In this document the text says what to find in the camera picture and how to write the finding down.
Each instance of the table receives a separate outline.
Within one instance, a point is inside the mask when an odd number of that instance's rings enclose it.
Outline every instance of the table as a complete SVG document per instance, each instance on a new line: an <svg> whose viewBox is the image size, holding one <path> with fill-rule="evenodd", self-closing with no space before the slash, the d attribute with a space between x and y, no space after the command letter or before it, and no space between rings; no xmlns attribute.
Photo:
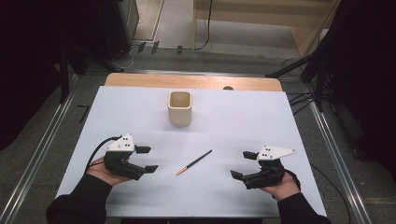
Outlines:
<svg viewBox="0 0 396 224"><path fill-rule="evenodd" d="M302 57L329 28L340 0L213 0L212 21L289 26ZM192 45L196 21L207 20L210 0L194 0Z"/></svg>
<svg viewBox="0 0 396 224"><path fill-rule="evenodd" d="M298 151L282 163L299 176L307 200L326 216L285 92L238 90L248 88L249 80L252 87L258 82L273 83L268 85L271 90L280 87L278 81L268 78L110 75L95 97L58 195L74 188L100 142L132 133L137 145L152 150L133 154L130 162L159 168L137 182L116 186L106 204L110 217L278 217L276 201L270 195L247 190L230 174L231 169L258 172L258 163L245 160L242 152L260 151L264 144ZM113 86L118 82L123 86ZM159 88L153 87L156 82L162 83ZM175 127L167 120L166 101L170 91L180 90L184 84L189 88L182 90L192 92L192 122ZM235 91L223 91L224 84ZM209 149L213 149L211 154L176 176L180 168ZM101 149L96 158L104 154Z"/></svg>

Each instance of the tabletop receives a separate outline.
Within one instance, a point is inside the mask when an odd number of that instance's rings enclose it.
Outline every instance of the tabletop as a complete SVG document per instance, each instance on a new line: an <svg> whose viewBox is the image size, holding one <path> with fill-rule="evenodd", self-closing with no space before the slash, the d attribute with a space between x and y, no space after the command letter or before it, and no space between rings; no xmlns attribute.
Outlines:
<svg viewBox="0 0 396 224"><path fill-rule="evenodd" d="M165 76L183 79L179 75ZM148 77L130 75L128 80ZM155 77L157 81L161 78L166 77ZM168 80L165 86L154 88L146 85L155 81L139 84L140 87L128 87L126 82L121 87L111 86L106 82L95 97L58 195L74 188L84 171L83 164L100 142L131 133L137 145L152 150L149 154L133 154L130 163L159 168L137 182L116 186L106 204L110 217L278 217L271 195L259 189L246 189L230 173L230 170L244 175L257 173L259 164L245 160L243 151L258 152L264 145L297 150L293 156L283 158L282 163L299 176L303 193L317 213L326 216L286 93L238 90L246 84L237 85L239 81L230 80L239 78L227 77L221 78L220 83L208 83L211 90L192 88L213 80L197 78L206 81L195 80L182 89L192 93L193 101L191 125L185 127L172 125L167 117L169 92L181 88L176 83ZM231 85L235 91L224 91L223 85ZM176 175L209 149L213 152L207 157ZM96 158L104 153L99 150Z"/></svg>

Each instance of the pencil holder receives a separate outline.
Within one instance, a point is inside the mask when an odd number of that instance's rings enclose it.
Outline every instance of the pencil holder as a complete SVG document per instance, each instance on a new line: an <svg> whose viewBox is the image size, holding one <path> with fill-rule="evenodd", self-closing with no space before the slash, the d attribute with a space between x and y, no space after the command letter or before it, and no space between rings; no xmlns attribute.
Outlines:
<svg viewBox="0 0 396 224"><path fill-rule="evenodd" d="M192 94L188 91L172 91L169 94L169 120L175 125L191 123Z"/></svg>

